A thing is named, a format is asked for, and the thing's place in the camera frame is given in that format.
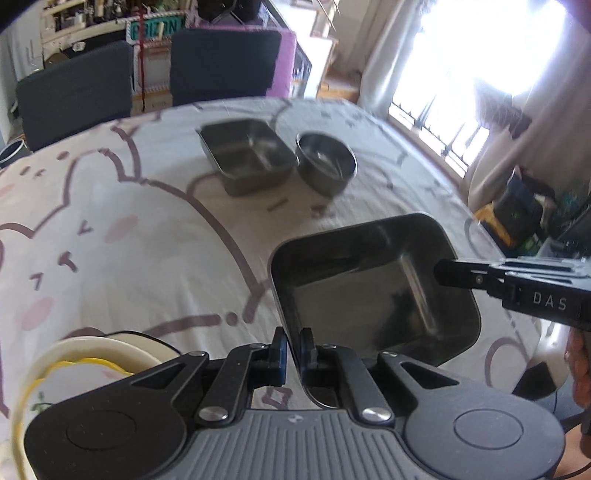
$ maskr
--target window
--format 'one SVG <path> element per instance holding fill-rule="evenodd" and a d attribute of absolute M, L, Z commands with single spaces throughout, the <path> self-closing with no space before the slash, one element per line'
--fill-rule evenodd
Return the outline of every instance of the window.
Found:
<path fill-rule="evenodd" d="M 555 0 L 439 0 L 421 21 L 390 115 L 463 177 L 489 131 L 475 115 L 475 80 L 527 92 L 554 53 L 564 21 Z"/>

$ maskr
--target black chair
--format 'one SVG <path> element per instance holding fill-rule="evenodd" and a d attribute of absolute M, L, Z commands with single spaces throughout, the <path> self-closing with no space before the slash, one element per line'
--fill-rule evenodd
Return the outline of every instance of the black chair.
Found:
<path fill-rule="evenodd" d="M 170 65 L 173 105 L 265 96 L 280 45 L 278 31 L 196 28 L 175 33 Z"/>
<path fill-rule="evenodd" d="M 17 99 L 29 148 L 130 116 L 132 65 L 132 47 L 118 41 L 22 79 Z"/>

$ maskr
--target rectangular metal container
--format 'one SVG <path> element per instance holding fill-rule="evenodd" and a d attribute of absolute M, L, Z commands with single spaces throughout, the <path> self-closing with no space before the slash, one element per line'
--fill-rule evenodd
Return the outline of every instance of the rectangular metal container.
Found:
<path fill-rule="evenodd" d="M 288 241 L 271 279 L 294 352 L 304 327 L 318 345 L 347 346 L 362 358 L 404 353 L 441 365 L 480 335 L 469 290 L 441 287 L 433 268 L 456 258 L 443 228 L 422 213 Z"/>
<path fill-rule="evenodd" d="M 232 196 L 275 187 L 285 182 L 298 164 L 294 152 L 261 120 L 206 125 L 199 134 Z"/>

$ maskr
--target person's hand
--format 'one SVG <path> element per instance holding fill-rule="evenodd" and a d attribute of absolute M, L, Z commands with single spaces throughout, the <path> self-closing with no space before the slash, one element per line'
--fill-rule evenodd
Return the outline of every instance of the person's hand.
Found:
<path fill-rule="evenodd" d="M 591 376 L 589 375 L 589 357 L 580 330 L 570 329 L 564 359 L 569 364 L 570 373 L 574 379 L 573 400 L 579 407 L 588 408 L 591 405 Z"/>

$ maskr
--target cartoon print tablecloth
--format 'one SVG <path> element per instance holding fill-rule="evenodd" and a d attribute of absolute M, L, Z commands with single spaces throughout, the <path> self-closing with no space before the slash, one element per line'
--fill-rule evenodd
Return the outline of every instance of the cartoon print tablecloth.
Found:
<path fill-rule="evenodd" d="M 298 175 L 232 198 L 196 129 L 228 118 L 268 121 L 291 148 L 306 130 L 350 145 L 359 173 L 332 201 Z M 111 122 L 0 172 L 0 439 L 20 379 L 55 341 L 138 330 L 221 358 L 269 342 L 279 317 L 268 261 L 301 235 L 422 211 L 458 256 L 500 258 L 439 173 L 390 127 L 347 102 L 241 99 Z M 444 367 L 511 390 L 539 339 L 530 318 L 475 293 L 477 343 Z M 290 362 L 284 388 L 256 392 L 266 408 L 309 408 Z"/>

